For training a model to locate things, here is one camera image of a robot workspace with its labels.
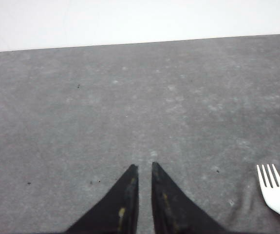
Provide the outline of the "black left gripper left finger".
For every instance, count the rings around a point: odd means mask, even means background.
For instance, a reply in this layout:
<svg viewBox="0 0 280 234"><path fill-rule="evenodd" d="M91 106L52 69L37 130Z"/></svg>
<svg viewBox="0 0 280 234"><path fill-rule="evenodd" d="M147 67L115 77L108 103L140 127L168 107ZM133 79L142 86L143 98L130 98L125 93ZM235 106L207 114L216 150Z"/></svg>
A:
<svg viewBox="0 0 280 234"><path fill-rule="evenodd" d="M135 234L139 214L138 167L121 175L106 195L67 229L67 234Z"/></svg>

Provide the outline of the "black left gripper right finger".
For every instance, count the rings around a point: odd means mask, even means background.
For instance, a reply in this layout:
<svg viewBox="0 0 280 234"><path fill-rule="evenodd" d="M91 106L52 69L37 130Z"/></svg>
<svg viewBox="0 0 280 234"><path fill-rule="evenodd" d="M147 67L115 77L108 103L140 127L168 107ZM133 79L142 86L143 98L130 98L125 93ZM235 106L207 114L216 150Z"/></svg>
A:
<svg viewBox="0 0 280 234"><path fill-rule="evenodd" d="M184 194L157 162L152 163L151 204L157 234L227 233Z"/></svg>

